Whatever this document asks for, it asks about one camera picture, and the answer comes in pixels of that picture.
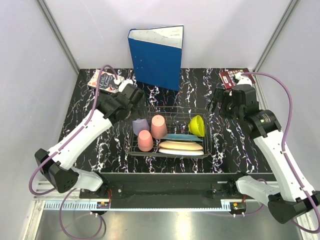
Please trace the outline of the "tall pink cup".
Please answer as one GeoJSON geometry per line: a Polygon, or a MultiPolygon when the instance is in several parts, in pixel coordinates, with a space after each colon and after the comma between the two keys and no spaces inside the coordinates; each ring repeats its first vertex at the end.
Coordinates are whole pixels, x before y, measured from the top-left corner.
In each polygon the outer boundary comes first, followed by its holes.
{"type": "Polygon", "coordinates": [[[151,135],[156,140],[160,140],[167,135],[167,125],[165,118],[162,115],[155,115],[151,120],[151,135]]]}

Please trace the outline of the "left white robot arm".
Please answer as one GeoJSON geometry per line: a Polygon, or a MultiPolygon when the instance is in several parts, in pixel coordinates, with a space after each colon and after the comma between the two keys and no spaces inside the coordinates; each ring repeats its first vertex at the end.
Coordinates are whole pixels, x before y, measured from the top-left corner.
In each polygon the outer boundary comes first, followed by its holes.
{"type": "Polygon", "coordinates": [[[80,154],[103,132],[123,121],[146,114],[145,93],[131,83],[122,83],[117,93],[100,93],[93,109],[64,139],[49,150],[34,155],[41,174],[54,190],[65,193],[74,188],[90,191],[95,197],[108,194],[108,181],[95,171],[74,167],[80,154]]]}

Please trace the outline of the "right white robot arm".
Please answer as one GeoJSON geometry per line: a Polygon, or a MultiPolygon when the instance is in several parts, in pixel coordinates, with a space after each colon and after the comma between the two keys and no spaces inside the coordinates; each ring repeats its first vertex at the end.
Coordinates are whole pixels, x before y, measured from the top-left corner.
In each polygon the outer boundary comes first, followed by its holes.
{"type": "Polygon", "coordinates": [[[320,204],[320,193],[305,178],[286,147],[282,127],[270,110],[261,110],[256,90],[249,84],[230,89],[216,88],[208,105],[213,113],[220,105],[222,118],[236,120],[266,158],[278,183],[272,187],[247,174],[237,174],[227,182],[232,198],[252,197],[268,207],[281,224],[299,217],[320,204]]]}

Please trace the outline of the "purple cup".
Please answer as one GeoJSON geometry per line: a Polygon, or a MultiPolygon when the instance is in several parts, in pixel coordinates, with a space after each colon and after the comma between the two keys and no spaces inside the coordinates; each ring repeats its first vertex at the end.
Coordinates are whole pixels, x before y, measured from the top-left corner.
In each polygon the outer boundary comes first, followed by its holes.
{"type": "Polygon", "coordinates": [[[150,130],[148,121],[146,119],[137,119],[132,122],[133,133],[138,136],[143,130],[150,130]]]}

